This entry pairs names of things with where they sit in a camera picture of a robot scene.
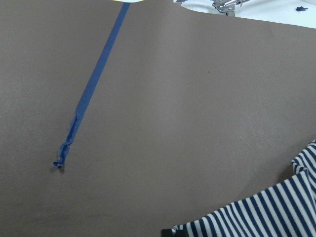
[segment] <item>white surface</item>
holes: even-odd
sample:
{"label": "white surface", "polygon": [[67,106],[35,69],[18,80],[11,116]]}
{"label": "white surface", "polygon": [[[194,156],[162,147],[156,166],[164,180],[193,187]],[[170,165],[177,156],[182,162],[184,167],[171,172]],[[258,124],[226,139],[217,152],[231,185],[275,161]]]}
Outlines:
{"label": "white surface", "polygon": [[[119,0],[138,2],[141,0]],[[205,13],[220,14],[211,0],[187,0],[182,6]],[[307,7],[306,11],[296,11],[297,7]],[[283,24],[304,26],[316,29],[316,0],[250,0],[242,7],[235,6],[236,17],[262,21],[271,21]]]}

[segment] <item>navy and white striped shirt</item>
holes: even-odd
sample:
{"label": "navy and white striped shirt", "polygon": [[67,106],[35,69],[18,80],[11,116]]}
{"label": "navy and white striped shirt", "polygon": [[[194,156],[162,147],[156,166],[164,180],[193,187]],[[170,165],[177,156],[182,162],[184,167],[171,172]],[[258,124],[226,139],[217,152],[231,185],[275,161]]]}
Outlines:
{"label": "navy and white striped shirt", "polygon": [[187,230],[190,237],[316,237],[316,140],[292,164],[291,178],[173,231]]}

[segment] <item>tape strip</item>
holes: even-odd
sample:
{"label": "tape strip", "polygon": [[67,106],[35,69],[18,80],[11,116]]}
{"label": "tape strip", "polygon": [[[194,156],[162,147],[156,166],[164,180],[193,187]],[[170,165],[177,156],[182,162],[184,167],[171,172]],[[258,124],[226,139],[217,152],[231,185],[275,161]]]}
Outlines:
{"label": "tape strip", "polygon": [[100,76],[103,72],[103,69],[108,61],[108,58],[110,56],[111,50],[113,48],[113,44],[118,36],[120,27],[124,21],[124,18],[127,14],[128,8],[130,6],[130,3],[123,3],[123,6],[118,14],[117,20],[111,30],[111,33],[109,35],[109,38],[103,48],[103,51],[101,53],[101,56],[93,70],[93,73],[90,77],[90,80],[80,98],[80,101],[77,105],[75,115],[70,123],[69,130],[66,136],[65,141],[59,148],[58,153],[58,160],[54,162],[54,166],[61,168],[64,166],[66,157],[68,155],[69,149],[71,144],[74,142],[76,133],[79,129],[79,126],[81,124],[81,121],[84,117],[85,111],[88,108],[90,99],[93,95],[93,92],[95,90],[95,87],[100,79]]}

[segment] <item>black object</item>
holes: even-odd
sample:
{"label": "black object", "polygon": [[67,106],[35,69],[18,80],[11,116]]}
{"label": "black object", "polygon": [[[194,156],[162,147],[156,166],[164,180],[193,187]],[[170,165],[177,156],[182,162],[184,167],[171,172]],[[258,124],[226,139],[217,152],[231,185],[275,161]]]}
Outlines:
{"label": "black object", "polygon": [[305,11],[307,9],[308,8],[305,8],[305,7],[302,7],[302,6],[296,8],[297,11]]}
{"label": "black object", "polygon": [[164,229],[161,231],[161,237],[189,237],[189,234],[185,230],[178,230],[176,231],[176,234],[173,235],[171,229]]}

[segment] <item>striped fabric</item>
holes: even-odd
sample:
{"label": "striped fabric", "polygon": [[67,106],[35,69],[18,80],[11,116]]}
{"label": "striped fabric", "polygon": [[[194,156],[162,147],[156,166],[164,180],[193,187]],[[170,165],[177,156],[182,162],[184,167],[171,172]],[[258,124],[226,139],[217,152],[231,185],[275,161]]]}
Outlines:
{"label": "striped fabric", "polygon": [[293,161],[295,175],[173,231],[190,237],[316,237],[316,140]]}

